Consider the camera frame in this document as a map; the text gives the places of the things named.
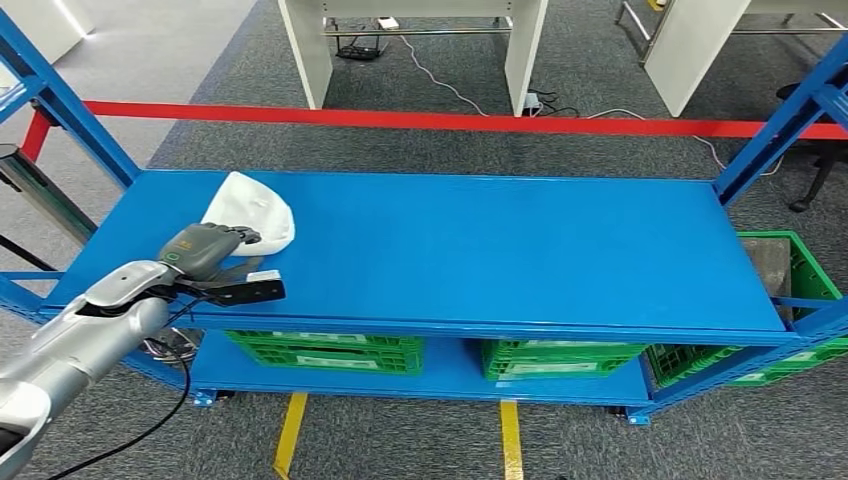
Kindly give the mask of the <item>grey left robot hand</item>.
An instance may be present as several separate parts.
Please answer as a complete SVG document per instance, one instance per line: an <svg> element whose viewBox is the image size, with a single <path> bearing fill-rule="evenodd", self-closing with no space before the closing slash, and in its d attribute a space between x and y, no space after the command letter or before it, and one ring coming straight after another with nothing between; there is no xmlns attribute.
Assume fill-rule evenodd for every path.
<svg viewBox="0 0 848 480"><path fill-rule="evenodd" d="M157 260L189 280L212 281L221 275L221 263L239 246L260 240L260 233L246 226L194 223L169 240Z"/></svg>

